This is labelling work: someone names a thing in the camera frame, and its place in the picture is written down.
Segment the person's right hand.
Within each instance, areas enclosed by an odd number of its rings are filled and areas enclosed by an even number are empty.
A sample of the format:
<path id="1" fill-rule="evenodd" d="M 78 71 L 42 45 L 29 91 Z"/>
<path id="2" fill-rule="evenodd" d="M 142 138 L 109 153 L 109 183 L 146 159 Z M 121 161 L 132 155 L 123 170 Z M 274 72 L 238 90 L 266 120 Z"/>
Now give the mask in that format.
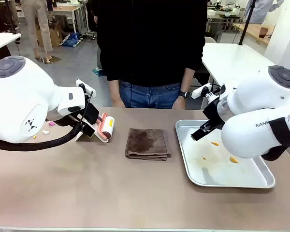
<path id="1" fill-rule="evenodd" d="M 126 107 L 120 96 L 112 96 L 111 100 L 112 100 L 113 107 L 117 107 L 117 108 Z"/>

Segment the person's left hand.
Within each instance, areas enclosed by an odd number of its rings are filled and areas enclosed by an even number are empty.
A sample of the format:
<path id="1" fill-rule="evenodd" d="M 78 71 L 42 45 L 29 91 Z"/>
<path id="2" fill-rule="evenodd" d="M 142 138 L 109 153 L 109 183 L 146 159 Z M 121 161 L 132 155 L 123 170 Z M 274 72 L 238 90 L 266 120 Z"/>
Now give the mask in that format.
<path id="1" fill-rule="evenodd" d="M 182 96 L 178 96 L 172 105 L 172 109 L 185 110 L 185 108 L 186 108 L 186 99 Z"/>

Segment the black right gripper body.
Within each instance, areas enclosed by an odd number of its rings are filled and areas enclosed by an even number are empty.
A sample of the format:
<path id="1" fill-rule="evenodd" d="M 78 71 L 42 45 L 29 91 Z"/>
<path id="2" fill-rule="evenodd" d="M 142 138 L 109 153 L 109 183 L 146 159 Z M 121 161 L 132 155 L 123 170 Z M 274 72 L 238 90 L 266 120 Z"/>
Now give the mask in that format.
<path id="1" fill-rule="evenodd" d="M 213 129 L 223 128 L 227 120 L 227 114 L 219 98 L 211 101 L 203 110 L 203 114 L 211 121 Z"/>

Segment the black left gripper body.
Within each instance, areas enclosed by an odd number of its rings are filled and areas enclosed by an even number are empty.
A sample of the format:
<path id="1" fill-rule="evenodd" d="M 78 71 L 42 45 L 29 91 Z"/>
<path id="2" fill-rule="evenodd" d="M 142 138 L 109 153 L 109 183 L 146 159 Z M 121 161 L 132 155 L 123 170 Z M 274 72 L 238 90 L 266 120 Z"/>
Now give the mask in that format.
<path id="1" fill-rule="evenodd" d="M 95 124 L 98 117 L 99 117 L 98 109 L 91 102 L 87 102 L 83 110 L 83 118 L 89 124 Z"/>

